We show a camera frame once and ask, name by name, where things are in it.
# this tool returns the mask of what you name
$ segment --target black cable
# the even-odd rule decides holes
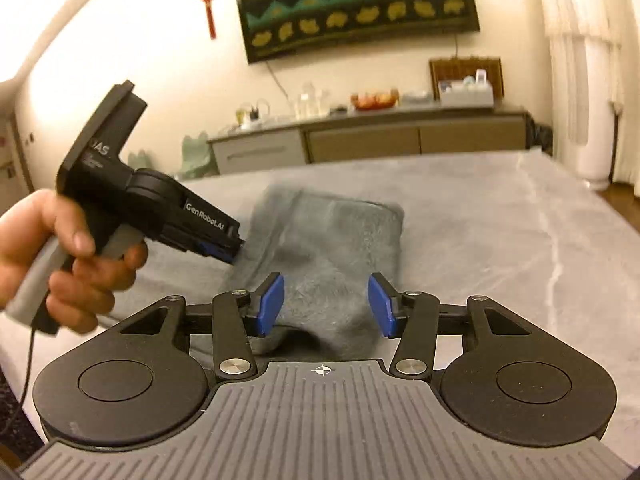
[[[284,89],[284,86],[282,86],[280,84],[280,81],[278,80],[278,77],[273,73],[273,68],[271,68],[271,65],[269,64],[269,62],[265,61],[264,63],[267,66],[267,70],[271,74],[271,77],[273,77],[273,80],[276,82],[276,85],[278,85],[278,88],[280,89],[280,91],[284,94],[284,97],[287,99],[287,103],[288,103],[289,102],[289,94],[287,94],[287,91]]]
[[[33,342],[36,338],[36,329],[31,329],[31,337],[29,338],[29,351],[27,354],[27,375],[24,378],[24,387],[22,389],[22,395],[20,396],[20,401],[18,402],[18,408],[15,410],[14,414],[9,417],[9,420],[4,425],[2,431],[0,431],[0,436],[4,436],[7,431],[11,429],[11,426],[15,422],[15,419],[18,418],[18,415],[22,411],[22,407],[24,406],[24,401],[27,398],[27,390],[29,389],[29,379],[31,377],[31,364],[33,363]]]

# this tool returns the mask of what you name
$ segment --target wall-mounted television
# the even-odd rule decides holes
[[[249,63],[327,44],[480,30],[474,0],[238,0]]]

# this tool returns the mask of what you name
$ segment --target ribbed surface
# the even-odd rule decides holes
[[[455,421],[430,387],[376,362],[272,363],[227,384],[187,430],[129,452],[52,444],[33,480],[623,479],[630,469],[596,438],[555,449],[488,439]]]

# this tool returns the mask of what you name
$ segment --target green chair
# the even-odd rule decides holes
[[[208,139],[206,132],[202,132],[195,139],[191,136],[184,137],[182,140],[182,166],[178,171],[178,180],[193,180],[218,174],[216,161],[207,143]]]
[[[129,153],[129,156],[127,157],[127,165],[134,170],[141,170],[142,168],[149,168],[152,170],[154,168],[151,163],[151,158],[145,150],[140,150],[137,153]]]

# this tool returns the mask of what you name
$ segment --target folded towel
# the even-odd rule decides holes
[[[263,356],[260,368],[274,360],[372,357],[380,336],[367,304],[367,280],[372,272],[382,272],[397,281],[403,218],[395,205],[288,187],[267,190],[254,210],[246,243],[218,289],[254,290],[270,272],[283,274],[285,303],[276,326],[266,338],[251,340],[254,353]],[[118,301],[115,320],[146,306],[138,302],[134,310],[127,307],[134,306],[132,296],[148,296],[143,289],[151,287],[156,299],[183,294],[195,303],[184,289],[207,283],[211,272],[202,264],[207,260],[186,265],[184,254],[153,249],[162,257],[150,258],[126,304]],[[209,288],[208,293],[217,292]],[[210,347],[210,336],[192,337],[191,354],[204,365],[210,364]]]

